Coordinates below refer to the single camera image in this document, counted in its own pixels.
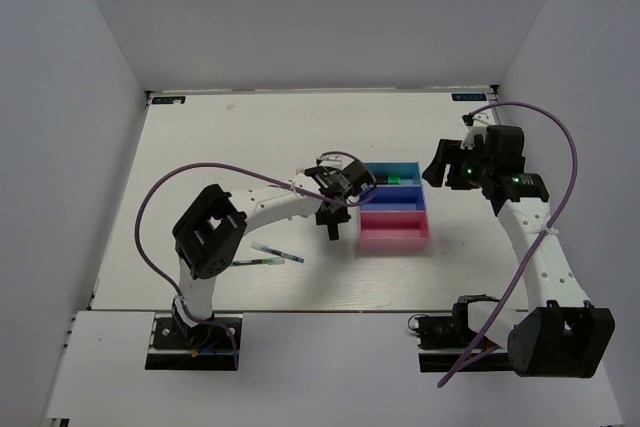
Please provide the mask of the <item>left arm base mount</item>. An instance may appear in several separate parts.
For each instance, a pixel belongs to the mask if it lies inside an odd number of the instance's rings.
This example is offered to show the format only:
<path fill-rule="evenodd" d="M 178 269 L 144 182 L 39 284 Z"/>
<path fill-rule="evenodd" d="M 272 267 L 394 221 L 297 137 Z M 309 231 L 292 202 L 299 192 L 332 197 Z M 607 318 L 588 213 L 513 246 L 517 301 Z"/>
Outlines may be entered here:
<path fill-rule="evenodd" d="M 157 316 L 146 354 L 147 371 L 229 371 L 239 366 L 241 316 L 215 318 L 233 334 L 235 344 L 220 327 L 182 328 L 172 315 Z"/>

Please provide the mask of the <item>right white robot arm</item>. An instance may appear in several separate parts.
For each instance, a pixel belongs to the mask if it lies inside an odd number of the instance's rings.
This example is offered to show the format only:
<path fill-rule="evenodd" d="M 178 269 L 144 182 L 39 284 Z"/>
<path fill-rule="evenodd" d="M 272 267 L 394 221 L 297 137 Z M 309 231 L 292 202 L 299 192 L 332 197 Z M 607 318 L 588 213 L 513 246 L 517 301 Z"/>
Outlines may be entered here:
<path fill-rule="evenodd" d="M 498 347 L 521 377 L 590 378 L 615 329 L 607 308 L 592 304 L 574 277 L 542 177 L 525 170 L 519 127 L 473 127 L 462 140 L 442 139 L 423 171 L 432 187 L 478 189 L 490 202 L 516 255 L 527 310 L 481 294 L 458 298 L 448 317 L 422 319 L 428 349 Z"/>

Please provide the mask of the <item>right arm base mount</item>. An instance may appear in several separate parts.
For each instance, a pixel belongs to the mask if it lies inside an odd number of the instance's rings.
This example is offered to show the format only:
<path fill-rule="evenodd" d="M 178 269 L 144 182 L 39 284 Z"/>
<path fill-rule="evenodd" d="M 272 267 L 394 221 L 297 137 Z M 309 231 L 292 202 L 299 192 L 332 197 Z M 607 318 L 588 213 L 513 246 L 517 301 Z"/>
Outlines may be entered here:
<path fill-rule="evenodd" d="M 488 295 L 461 296 L 453 304 L 448 315 L 412 315 L 407 321 L 410 333 L 418 339 L 421 373 L 446 373 L 476 335 L 468 327 L 468 305 L 475 302 L 497 303 L 498 299 Z M 493 347 L 486 337 L 472 352 L 482 354 Z M 508 372 L 513 368 L 507 353 L 498 349 L 477 362 L 467 365 L 462 372 Z"/>

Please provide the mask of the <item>light blue tray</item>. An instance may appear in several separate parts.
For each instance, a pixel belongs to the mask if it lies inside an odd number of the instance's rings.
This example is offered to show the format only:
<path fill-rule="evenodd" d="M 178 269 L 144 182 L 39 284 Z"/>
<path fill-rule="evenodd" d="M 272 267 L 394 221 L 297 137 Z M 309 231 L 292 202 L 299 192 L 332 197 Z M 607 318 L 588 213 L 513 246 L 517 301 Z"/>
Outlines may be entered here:
<path fill-rule="evenodd" d="M 420 186 L 422 183 L 417 162 L 367 162 L 365 166 L 375 179 L 380 176 L 395 176 L 402 179 L 401 185 L 382 186 Z"/>

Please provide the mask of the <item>pink tray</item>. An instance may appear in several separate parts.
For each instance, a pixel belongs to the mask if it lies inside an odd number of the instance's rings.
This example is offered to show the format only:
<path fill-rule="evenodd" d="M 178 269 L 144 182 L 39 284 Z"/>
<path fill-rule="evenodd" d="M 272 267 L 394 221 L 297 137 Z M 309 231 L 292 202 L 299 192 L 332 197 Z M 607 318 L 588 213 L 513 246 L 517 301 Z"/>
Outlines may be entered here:
<path fill-rule="evenodd" d="M 409 254 L 422 251 L 429 240 L 429 221 L 425 211 L 365 211 L 360 214 L 360 252 Z"/>

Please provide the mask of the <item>yellow highlighter marker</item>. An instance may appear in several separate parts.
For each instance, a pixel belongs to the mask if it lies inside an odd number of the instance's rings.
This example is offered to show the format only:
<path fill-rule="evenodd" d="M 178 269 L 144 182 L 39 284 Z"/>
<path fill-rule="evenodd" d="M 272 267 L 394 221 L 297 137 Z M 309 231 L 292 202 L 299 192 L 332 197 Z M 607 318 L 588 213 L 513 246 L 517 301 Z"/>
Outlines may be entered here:
<path fill-rule="evenodd" d="M 338 224 L 334 219 L 328 219 L 326 221 L 327 233 L 330 241 L 337 241 L 339 239 Z"/>

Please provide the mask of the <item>left blue table label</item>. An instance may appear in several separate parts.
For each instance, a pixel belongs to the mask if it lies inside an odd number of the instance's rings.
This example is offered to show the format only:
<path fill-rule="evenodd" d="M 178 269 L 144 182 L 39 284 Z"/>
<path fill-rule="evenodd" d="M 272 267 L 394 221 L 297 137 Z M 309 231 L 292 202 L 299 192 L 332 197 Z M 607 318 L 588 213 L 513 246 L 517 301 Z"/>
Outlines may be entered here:
<path fill-rule="evenodd" d="M 154 96 L 152 105 L 181 105 L 186 102 L 185 96 Z"/>

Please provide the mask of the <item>green highlighter marker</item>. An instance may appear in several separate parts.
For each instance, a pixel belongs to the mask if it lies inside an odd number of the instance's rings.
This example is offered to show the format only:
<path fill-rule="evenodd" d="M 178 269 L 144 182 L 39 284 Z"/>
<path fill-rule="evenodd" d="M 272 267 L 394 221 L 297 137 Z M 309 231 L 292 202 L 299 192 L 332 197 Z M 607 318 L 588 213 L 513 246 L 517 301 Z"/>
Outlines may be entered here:
<path fill-rule="evenodd" d="M 375 179 L 376 185 L 401 185 L 402 179 L 395 176 L 380 176 Z"/>

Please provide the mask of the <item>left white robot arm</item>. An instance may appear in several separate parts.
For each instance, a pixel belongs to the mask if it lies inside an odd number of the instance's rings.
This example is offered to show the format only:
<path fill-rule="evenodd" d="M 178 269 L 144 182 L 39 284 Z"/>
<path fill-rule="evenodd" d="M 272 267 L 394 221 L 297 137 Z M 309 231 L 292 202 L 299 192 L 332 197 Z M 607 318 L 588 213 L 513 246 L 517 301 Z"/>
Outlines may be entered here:
<path fill-rule="evenodd" d="M 247 234 L 293 217 L 313 216 L 335 241 L 338 226 L 350 220 L 347 201 L 361 200 L 375 177 L 353 160 L 342 169 L 318 162 L 286 182 L 263 180 L 265 187 L 234 192 L 218 184 L 205 187 L 172 230 L 180 261 L 176 331 L 188 345 L 209 339 L 216 279 L 231 266 Z"/>

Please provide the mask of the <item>blue table label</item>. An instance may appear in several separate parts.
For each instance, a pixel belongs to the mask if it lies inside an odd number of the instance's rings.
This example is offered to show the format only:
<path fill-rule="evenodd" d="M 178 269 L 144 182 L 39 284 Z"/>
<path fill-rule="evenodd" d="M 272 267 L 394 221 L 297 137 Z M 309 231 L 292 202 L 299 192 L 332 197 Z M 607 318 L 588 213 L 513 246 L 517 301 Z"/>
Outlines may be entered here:
<path fill-rule="evenodd" d="M 484 93 L 457 92 L 451 94 L 455 102 L 486 102 L 487 96 Z"/>
<path fill-rule="evenodd" d="M 186 102 L 185 96 L 154 96 L 152 105 L 181 105 Z"/>

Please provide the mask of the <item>dark blue tray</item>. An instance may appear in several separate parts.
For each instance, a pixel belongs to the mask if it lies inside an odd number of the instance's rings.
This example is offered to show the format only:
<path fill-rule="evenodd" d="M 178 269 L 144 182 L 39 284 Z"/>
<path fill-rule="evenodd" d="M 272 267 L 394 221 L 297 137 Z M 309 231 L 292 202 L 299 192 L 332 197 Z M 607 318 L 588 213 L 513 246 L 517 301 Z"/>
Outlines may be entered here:
<path fill-rule="evenodd" d="M 421 186 L 380 186 L 360 209 L 365 212 L 419 212 L 426 210 L 426 203 Z"/>

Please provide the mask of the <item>blue pen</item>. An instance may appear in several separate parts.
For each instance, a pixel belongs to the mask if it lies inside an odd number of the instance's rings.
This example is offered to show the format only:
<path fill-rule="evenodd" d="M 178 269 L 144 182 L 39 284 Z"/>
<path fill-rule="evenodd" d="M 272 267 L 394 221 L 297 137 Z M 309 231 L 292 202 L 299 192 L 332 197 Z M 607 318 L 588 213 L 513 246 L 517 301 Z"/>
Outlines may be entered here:
<path fill-rule="evenodd" d="M 305 262 L 305 260 L 300 256 L 284 252 L 282 250 L 267 246 L 265 244 L 253 242 L 251 244 L 251 247 L 254 250 L 258 250 L 258 251 L 263 252 L 263 253 L 268 253 L 268 254 L 271 254 L 273 256 L 276 256 L 276 257 L 279 257 L 279 258 L 282 258 L 282 259 L 286 259 L 286 260 L 289 260 L 289 261 L 293 261 L 293 262 L 296 262 L 296 263 L 303 264 Z"/>

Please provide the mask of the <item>green pen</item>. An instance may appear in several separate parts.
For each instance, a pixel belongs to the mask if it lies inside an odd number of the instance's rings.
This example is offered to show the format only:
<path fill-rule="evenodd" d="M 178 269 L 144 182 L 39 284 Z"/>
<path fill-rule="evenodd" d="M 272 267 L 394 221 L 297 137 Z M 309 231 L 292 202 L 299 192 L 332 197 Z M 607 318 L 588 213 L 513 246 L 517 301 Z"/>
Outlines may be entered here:
<path fill-rule="evenodd" d="M 231 266 L 256 266 L 256 265 L 281 265 L 285 263 L 284 258 L 273 257 L 273 258 L 261 258 L 261 259 L 248 259 L 248 260 L 237 260 L 231 263 Z"/>

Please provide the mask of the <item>right blue table label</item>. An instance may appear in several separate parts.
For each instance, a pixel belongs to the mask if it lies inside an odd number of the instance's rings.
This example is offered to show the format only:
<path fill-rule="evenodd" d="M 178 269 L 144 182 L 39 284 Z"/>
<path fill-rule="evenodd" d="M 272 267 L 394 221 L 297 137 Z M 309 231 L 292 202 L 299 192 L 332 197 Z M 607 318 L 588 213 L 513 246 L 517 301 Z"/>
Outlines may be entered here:
<path fill-rule="evenodd" d="M 486 102 L 487 96 L 484 93 L 457 92 L 451 94 L 455 102 Z"/>

